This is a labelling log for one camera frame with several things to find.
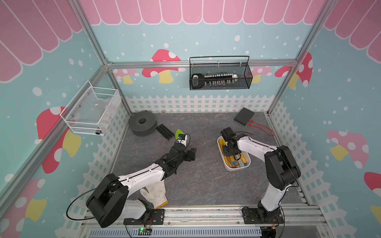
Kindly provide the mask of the white plastic storage box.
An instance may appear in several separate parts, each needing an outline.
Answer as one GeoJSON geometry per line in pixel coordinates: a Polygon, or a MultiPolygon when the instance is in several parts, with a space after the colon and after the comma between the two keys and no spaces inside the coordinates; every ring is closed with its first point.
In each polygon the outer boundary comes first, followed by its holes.
{"type": "Polygon", "coordinates": [[[217,139],[217,145],[220,157],[226,170],[230,172],[239,171],[248,168],[251,164],[251,159],[247,152],[229,157],[225,156],[223,153],[223,146],[227,145],[227,143],[222,136],[217,139]]]}

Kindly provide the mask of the bright green trowel wooden handle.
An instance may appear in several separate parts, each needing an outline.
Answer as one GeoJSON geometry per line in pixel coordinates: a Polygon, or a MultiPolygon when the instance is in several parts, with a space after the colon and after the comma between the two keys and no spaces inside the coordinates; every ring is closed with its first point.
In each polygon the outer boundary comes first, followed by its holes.
{"type": "Polygon", "coordinates": [[[177,129],[175,133],[175,139],[178,140],[181,134],[184,134],[184,132],[180,129],[177,129]]]}

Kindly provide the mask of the yellow shovel yellow handle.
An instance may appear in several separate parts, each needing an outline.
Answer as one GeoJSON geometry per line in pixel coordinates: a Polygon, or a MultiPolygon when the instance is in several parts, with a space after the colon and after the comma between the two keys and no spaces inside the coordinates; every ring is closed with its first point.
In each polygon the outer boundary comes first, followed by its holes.
{"type": "Polygon", "coordinates": [[[224,162],[229,168],[236,168],[236,165],[232,163],[230,156],[227,154],[227,143],[224,139],[218,140],[221,153],[223,155],[224,162]]]}

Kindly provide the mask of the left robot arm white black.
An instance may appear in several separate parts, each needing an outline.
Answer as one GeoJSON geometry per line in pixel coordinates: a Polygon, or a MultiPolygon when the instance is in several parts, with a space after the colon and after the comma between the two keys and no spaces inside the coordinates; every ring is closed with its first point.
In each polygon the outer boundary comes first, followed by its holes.
{"type": "Polygon", "coordinates": [[[153,208],[141,200],[129,200],[129,196],[148,185],[164,181],[175,174],[184,161],[194,161],[195,154],[195,147],[188,150],[185,144],[176,142],[169,153],[145,169],[119,177],[108,174],[90,195],[86,206],[101,228],[109,227],[119,219],[143,224],[150,219],[153,208]]]}

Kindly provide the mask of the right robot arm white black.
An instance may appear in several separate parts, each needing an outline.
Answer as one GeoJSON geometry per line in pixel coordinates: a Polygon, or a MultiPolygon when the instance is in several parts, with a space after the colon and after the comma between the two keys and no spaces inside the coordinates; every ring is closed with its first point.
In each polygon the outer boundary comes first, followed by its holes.
{"type": "Polygon", "coordinates": [[[250,138],[245,134],[224,135],[226,143],[222,147],[224,156],[236,156],[243,152],[251,154],[262,160],[266,166],[266,175],[269,182],[267,190],[258,203],[258,207],[250,213],[249,208],[244,208],[244,216],[253,219],[255,215],[261,223],[269,223],[273,218],[278,218],[280,203],[287,190],[297,182],[301,171],[287,146],[271,146],[250,138]]]}

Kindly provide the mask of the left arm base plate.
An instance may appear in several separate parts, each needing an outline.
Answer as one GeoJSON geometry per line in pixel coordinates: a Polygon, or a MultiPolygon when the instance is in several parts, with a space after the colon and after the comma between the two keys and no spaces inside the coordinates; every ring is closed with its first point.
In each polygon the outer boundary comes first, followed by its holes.
{"type": "Polygon", "coordinates": [[[126,218],[124,225],[163,225],[165,209],[148,209],[139,219],[126,218]]]}

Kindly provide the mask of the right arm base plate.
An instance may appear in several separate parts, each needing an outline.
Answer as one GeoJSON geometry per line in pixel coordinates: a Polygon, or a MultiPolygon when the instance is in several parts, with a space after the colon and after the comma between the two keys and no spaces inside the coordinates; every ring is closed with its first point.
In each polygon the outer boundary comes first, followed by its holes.
{"type": "Polygon", "coordinates": [[[274,224],[276,226],[284,223],[284,216],[281,209],[277,208],[274,211],[268,212],[264,208],[249,208],[241,209],[245,224],[274,224]]]}

